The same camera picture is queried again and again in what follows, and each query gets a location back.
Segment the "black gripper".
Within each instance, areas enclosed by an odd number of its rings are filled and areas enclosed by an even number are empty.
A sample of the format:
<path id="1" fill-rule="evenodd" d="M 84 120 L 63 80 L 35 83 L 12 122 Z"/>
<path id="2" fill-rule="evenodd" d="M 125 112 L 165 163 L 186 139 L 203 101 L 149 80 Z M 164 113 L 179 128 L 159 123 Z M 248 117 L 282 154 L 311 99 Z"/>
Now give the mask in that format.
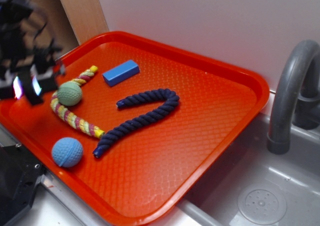
<path id="1" fill-rule="evenodd" d="M 6 73 L 31 69 L 34 65 L 37 73 L 45 73 L 49 67 L 56 65 L 56 54 L 62 51 L 60 45 L 52 40 L 47 47 L 33 46 L 27 48 L 22 41 L 4 41 L 0 43 L 0 98 L 20 99 L 23 88 L 18 76 L 6 80 Z M 55 75 L 35 75 L 32 87 L 37 96 L 58 89 Z"/>

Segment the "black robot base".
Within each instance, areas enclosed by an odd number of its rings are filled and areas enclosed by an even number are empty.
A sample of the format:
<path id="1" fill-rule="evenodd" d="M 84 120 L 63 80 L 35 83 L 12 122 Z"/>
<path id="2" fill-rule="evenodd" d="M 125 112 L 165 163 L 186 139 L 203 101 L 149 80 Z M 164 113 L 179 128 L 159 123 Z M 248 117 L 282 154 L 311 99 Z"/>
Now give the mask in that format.
<path id="1" fill-rule="evenodd" d="M 31 210 L 45 168 L 23 144 L 0 148 L 0 224 L 12 226 Z"/>

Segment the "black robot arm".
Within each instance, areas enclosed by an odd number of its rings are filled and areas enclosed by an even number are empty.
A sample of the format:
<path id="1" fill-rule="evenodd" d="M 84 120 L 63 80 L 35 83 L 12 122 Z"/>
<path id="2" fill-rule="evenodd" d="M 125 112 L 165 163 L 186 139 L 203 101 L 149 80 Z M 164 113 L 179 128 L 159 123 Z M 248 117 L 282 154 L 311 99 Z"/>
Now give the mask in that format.
<path id="1" fill-rule="evenodd" d="M 44 11 L 30 0 L 0 0 L 0 98 L 41 104 L 65 74 L 62 47 Z"/>

